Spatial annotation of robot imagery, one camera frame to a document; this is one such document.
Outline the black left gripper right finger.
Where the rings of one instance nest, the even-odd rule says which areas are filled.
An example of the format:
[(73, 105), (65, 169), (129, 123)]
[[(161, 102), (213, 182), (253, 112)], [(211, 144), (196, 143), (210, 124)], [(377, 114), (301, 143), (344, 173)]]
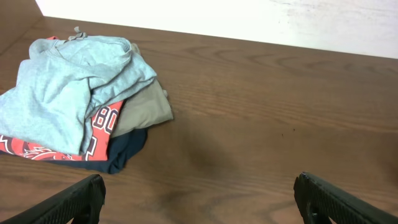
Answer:
[(295, 179), (294, 199), (304, 224), (397, 224), (397, 217), (302, 172)]

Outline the light blue t-shirt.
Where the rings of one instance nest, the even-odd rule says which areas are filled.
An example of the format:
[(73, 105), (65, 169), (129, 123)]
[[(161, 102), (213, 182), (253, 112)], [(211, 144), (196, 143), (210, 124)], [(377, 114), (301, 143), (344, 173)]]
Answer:
[(54, 151), (87, 151), (96, 112), (150, 85), (156, 72), (122, 37), (37, 39), (1, 95), (1, 134)]

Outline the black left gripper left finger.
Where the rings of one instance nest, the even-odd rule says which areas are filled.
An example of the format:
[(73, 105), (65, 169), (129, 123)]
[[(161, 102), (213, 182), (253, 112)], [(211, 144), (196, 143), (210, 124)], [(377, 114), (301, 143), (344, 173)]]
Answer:
[(2, 224), (98, 224), (106, 187), (93, 174)]

